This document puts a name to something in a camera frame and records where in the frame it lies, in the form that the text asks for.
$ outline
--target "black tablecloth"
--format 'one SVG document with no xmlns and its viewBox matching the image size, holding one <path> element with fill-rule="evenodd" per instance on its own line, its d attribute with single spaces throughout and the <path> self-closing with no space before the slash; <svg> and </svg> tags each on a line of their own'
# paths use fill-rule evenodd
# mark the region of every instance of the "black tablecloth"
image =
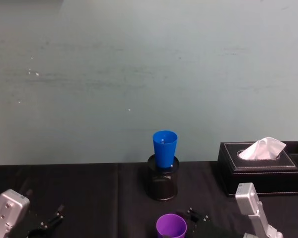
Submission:
<svg viewBox="0 0 298 238">
<path fill-rule="evenodd" d="M 52 238 L 153 238 L 165 213 L 193 207 L 217 226 L 253 233 L 234 198 L 217 182 L 216 162 L 182 162 L 178 195 L 159 202 L 147 197 L 145 163 L 0 166 L 0 193 L 33 189 L 31 208 L 51 215 L 65 205 L 65 219 Z M 286 238 L 298 238 L 298 196 L 260 197 L 269 223 Z"/>
<path fill-rule="evenodd" d="M 52 238 L 116 238 L 117 164 L 0 166 L 0 193 L 33 190 L 31 209 L 50 218 L 63 204 Z"/>
</svg>

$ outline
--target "blue plastic cup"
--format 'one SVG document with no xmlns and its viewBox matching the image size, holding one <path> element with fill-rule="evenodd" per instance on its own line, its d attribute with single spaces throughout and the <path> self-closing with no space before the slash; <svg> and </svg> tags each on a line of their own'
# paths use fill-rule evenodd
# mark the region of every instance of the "blue plastic cup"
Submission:
<svg viewBox="0 0 298 238">
<path fill-rule="evenodd" d="M 162 130 L 153 134 L 153 149 L 155 165 L 169 168 L 173 164 L 178 136 L 173 131 Z"/>
</svg>

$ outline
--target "white tissue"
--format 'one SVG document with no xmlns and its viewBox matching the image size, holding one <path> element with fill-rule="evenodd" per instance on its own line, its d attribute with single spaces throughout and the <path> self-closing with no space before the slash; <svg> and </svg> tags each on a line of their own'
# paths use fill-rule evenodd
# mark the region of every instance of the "white tissue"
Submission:
<svg viewBox="0 0 298 238">
<path fill-rule="evenodd" d="M 271 137 L 265 137 L 256 141 L 246 150 L 242 151 L 239 156 L 245 160 L 268 160 L 275 159 L 286 146 L 279 140 Z"/>
</svg>

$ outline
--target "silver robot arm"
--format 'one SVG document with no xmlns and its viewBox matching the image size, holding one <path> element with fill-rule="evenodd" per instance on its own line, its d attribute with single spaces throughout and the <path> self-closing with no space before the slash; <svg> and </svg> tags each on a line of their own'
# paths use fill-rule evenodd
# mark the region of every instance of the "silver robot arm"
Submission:
<svg viewBox="0 0 298 238">
<path fill-rule="evenodd" d="M 283 238 L 283 234 L 268 224 L 263 203 L 259 201 L 253 183 L 240 183 L 235 194 L 238 207 L 243 215 L 248 215 L 258 238 Z"/>
<path fill-rule="evenodd" d="M 12 228 L 24 218 L 29 205 L 28 198 L 12 189 L 0 195 L 0 238 L 6 238 Z"/>
</svg>

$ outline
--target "tissue box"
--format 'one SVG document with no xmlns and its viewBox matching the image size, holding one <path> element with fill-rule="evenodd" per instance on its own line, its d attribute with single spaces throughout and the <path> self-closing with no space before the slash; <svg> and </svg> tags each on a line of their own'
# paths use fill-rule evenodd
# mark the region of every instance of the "tissue box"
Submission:
<svg viewBox="0 0 298 238">
<path fill-rule="evenodd" d="M 241 182 L 252 182 L 258 194 L 298 194 L 298 141 L 283 141 L 284 150 L 273 160 L 249 161 L 238 155 L 254 142 L 221 143 L 218 169 L 224 191 L 235 196 Z"/>
</svg>

